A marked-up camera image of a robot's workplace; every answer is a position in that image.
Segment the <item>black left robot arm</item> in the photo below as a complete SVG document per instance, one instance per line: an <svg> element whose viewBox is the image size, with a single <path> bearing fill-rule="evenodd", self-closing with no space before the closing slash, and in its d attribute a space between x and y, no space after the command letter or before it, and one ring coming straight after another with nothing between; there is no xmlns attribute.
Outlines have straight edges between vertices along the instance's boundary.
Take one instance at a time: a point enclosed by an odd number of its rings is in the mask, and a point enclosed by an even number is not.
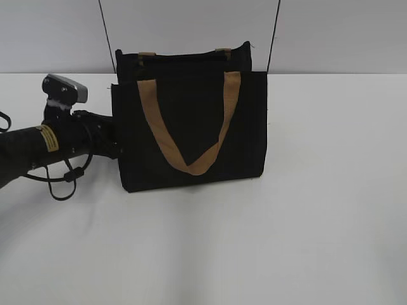
<svg viewBox="0 0 407 305"><path fill-rule="evenodd" d="M94 156L116 159L120 154L113 118L88 111L62 112L39 126L1 134L1 187L19 177L41 182L73 182L82 177ZM29 175L29 171L86 155L83 166L61 178Z"/></svg>

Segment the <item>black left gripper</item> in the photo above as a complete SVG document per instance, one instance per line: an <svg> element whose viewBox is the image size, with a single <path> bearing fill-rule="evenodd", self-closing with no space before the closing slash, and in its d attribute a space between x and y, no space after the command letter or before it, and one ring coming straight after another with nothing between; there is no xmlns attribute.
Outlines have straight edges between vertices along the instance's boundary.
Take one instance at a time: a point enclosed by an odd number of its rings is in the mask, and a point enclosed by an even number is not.
<svg viewBox="0 0 407 305"><path fill-rule="evenodd" d="M118 158L118 144L112 116L88 111L74 111L72 116L90 132L90 147L94 155Z"/></svg>

